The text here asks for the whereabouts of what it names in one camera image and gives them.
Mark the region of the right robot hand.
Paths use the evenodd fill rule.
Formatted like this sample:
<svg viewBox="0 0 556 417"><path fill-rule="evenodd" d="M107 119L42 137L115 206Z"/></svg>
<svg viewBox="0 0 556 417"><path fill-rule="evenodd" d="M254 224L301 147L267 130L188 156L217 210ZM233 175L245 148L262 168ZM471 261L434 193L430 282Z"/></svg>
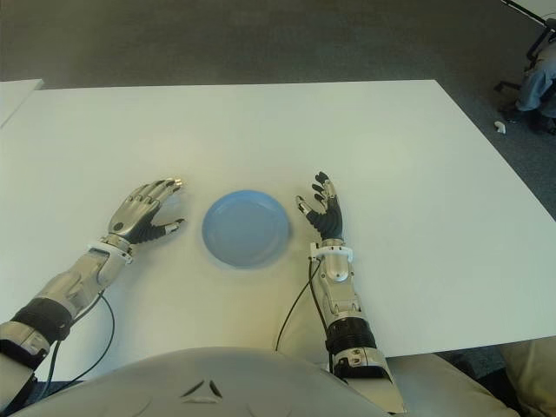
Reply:
<svg viewBox="0 0 556 417"><path fill-rule="evenodd" d="M313 209L300 195L295 198L296 206L323 241L342 240L343 216L334 184L322 171L315 175L314 180L315 183L312 184L312 189L315 191L314 198L321 204L323 210Z"/></svg>

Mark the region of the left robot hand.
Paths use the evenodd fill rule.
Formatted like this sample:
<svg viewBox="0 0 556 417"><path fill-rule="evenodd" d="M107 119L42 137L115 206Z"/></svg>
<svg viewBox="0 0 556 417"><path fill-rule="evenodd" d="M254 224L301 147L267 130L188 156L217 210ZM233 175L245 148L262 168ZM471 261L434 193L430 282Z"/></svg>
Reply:
<svg viewBox="0 0 556 417"><path fill-rule="evenodd" d="M164 202L181 188L181 179L168 178L135 189L112 215L108 238L136 245L176 232L184 222L182 218L165 224L154 224L153 220Z"/></svg>

